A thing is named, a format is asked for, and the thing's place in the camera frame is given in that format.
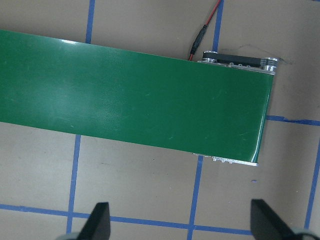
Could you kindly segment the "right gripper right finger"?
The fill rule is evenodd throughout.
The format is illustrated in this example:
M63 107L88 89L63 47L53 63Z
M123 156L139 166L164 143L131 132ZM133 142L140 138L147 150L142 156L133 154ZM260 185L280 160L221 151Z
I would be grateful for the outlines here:
M297 240L295 233L263 199L250 203L250 231L255 240Z

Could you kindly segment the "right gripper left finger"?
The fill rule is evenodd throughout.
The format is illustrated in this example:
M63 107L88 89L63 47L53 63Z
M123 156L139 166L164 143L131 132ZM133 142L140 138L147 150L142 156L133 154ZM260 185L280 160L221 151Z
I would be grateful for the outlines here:
M110 208L108 202L95 205L85 225L80 231L78 240L109 240L111 236Z

